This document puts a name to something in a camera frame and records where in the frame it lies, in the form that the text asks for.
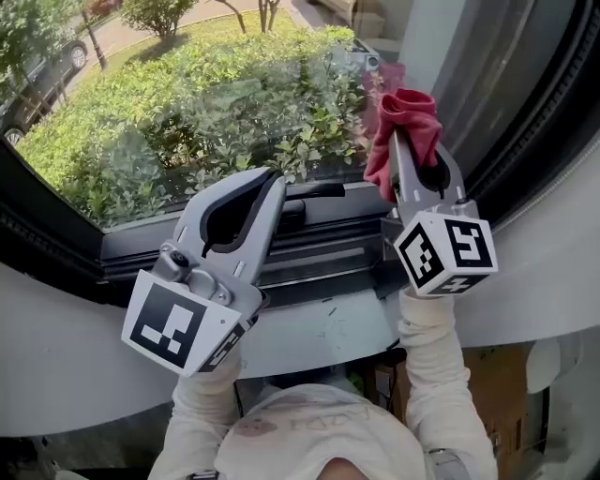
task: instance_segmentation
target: person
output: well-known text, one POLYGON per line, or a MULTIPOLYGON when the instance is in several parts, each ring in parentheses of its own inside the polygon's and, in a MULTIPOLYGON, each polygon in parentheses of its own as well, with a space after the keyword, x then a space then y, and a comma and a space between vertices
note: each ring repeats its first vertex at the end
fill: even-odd
POLYGON ((407 425, 329 385, 281 390, 237 419, 239 352, 181 378, 150 480, 494 480, 492 445, 468 390, 452 297, 400 293, 412 389, 407 425))

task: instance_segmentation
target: grass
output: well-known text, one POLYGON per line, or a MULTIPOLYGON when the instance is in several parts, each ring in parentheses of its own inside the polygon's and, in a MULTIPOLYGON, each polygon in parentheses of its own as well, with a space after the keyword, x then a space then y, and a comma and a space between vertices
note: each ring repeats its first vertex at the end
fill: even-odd
MULTIPOLYGON (((245 12, 242 14, 242 16, 244 18, 246 31, 249 34, 261 33, 261 21, 258 10, 245 12)), ((294 29, 296 26, 293 23, 290 14, 284 8, 280 8, 277 12, 273 28, 274 30, 281 32, 294 29)), ((228 35, 242 35, 240 25, 237 21, 237 18, 233 14, 215 19, 204 20, 201 22, 195 22, 182 27, 177 33, 177 37, 175 38, 173 45, 168 48, 166 48, 164 44, 161 44, 157 37, 150 37, 146 40, 136 43, 135 45, 132 45, 131 47, 125 48, 120 52, 116 52, 108 56, 107 71, 116 71, 128 62, 135 60, 147 62, 157 59, 166 51, 185 45, 192 38, 210 38, 215 36, 224 37, 228 35)), ((86 83, 93 82, 100 72, 101 70, 98 65, 90 68, 85 77, 80 80, 79 84, 76 86, 76 89, 80 90, 86 83)))

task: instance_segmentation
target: screw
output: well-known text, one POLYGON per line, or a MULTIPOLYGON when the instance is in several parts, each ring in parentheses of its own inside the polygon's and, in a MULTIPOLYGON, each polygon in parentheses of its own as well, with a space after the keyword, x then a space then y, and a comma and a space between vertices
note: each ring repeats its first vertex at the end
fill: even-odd
POLYGON ((186 258, 186 256, 183 253, 181 253, 181 252, 179 252, 177 250, 174 250, 174 251, 171 252, 171 259, 178 266, 181 266, 181 267, 184 267, 184 268, 187 267, 187 266, 189 266, 189 261, 186 258))

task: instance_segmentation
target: bush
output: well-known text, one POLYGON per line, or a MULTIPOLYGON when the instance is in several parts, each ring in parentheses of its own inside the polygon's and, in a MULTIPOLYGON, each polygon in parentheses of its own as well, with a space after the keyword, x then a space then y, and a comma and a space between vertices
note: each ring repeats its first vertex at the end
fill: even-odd
POLYGON ((19 149, 101 226, 153 216, 259 166, 288 182, 342 173, 367 146, 350 38, 339 27, 194 38, 99 77, 19 149))
POLYGON ((159 38, 173 38, 181 17, 196 0, 127 0, 123 21, 137 30, 151 30, 159 38))

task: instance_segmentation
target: green hedge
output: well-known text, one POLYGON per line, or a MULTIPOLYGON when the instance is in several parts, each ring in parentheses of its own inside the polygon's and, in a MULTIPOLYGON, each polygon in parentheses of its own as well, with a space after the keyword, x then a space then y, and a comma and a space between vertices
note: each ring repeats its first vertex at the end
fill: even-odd
POLYGON ((192 38, 86 84, 19 143, 101 226, 156 215, 228 174, 269 165, 332 175, 367 148, 353 34, 330 27, 192 38))

